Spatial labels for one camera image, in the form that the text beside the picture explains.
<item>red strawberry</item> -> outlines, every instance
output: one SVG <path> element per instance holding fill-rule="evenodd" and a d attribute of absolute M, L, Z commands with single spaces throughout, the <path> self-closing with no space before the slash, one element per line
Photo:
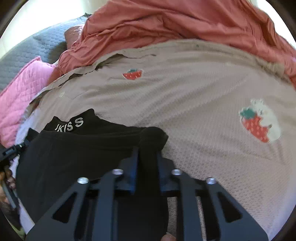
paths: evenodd
<path fill-rule="evenodd" d="M 122 74 L 128 80 L 135 80 L 142 76 L 143 70 L 141 69 L 131 69 L 127 73 Z"/>
<path fill-rule="evenodd" d="M 243 118 L 242 124 L 257 139 L 261 140 L 262 142 L 269 142 L 269 139 L 267 137 L 268 128 L 262 127 L 260 125 L 260 120 L 261 120 L 261 117 L 259 117 L 256 114 L 254 118 L 250 118 L 250 119 Z"/>

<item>red blanket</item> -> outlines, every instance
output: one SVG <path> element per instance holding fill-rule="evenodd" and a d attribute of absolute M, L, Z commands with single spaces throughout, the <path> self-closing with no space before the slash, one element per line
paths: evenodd
<path fill-rule="evenodd" d="M 283 63 L 296 86 L 296 51 L 267 14 L 247 0 L 110 0 L 86 22 L 80 39 L 59 60 L 60 75 L 115 50 L 172 39 L 230 45 Z"/>

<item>wall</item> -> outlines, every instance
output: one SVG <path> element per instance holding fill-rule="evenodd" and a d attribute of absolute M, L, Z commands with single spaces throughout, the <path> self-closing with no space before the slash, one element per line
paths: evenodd
<path fill-rule="evenodd" d="M 0 38 L 0 58 L 32 34 L 82 16 L 86 12 L 93 13 L 106 2 L 107 0 L 29 0 Z"/>
<path fill-rule="evenodd" d="M 296 42 L 292 34 L 274 8 L 265 0 L 251 0 L 251 2 L 269 15 L 274 22 L 276 32 L 283 36 L 294 48 L 296 48 Z"/>

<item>black clothing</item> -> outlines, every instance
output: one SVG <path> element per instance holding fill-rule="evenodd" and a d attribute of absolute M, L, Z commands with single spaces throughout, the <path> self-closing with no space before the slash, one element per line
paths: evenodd
<path fill-rule="evenodd" d="M 137 192 L 138 199 L 119 201 L 119 220 L 125 220 L 130 225 L 139 223 L 139 219 L 155 219 L 158 227 L 147 227 L 148 230 L 161 229 L 165 234 L 166 228 L 159 227 L 159 222 L 168 218 L 167 202 L 166 198 L 160 197 L 156 152 L 162 150 L 168 136 L 161 129 L 114 124 L 101 120 L 93 109 L 89 109 L 68 122 L 54 117 L 40 134 L 30 129 L 27 137 L 31 142 L 20 156 L 16 187 L 20 200 L 34 222 L 79 177 L 90 180 L 102 177 L 116 168 L 122 159 L 130 157 L 133 147 L 137 146 L 139 172 L 151 177 L 151 182 L 147 182 L 146 178 L 142 181 L 141 190 L 146 191 Z M 153 196 L 148 202 L 143 198 L 145 193 Z"/>

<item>fingernail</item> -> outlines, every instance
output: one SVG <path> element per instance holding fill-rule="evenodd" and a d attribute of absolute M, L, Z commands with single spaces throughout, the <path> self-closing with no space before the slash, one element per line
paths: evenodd
<path fill-rule="evenodd" d="M 170 233 L 167 233 L 165 236 L 162 237 L 161 241 L 176 241 L 176 238 Z"/>

